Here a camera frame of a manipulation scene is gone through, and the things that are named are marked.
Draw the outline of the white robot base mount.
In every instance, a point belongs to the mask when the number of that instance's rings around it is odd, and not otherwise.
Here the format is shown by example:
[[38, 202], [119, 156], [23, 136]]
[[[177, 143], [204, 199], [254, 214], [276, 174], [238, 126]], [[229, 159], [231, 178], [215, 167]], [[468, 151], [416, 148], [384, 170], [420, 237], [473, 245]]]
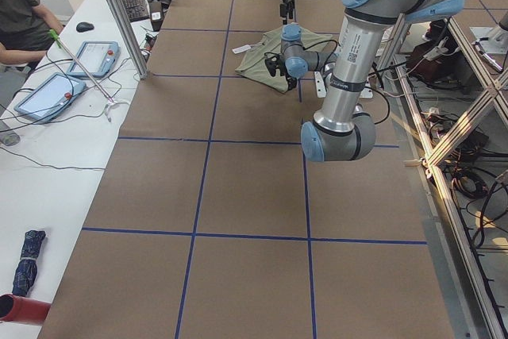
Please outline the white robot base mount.
[[319, 71], [314, 71], [314, 84], [318, 98], [324, 98], [328, 94], [331, 87], [343, 91], [359, 92], [360, 98], [373, 98], [374, 91], [370, 87], [370, 83], [366, 80], [362, 83], [349, 83], [341, 81], [333, 76], [333, 73], [324, 75]]

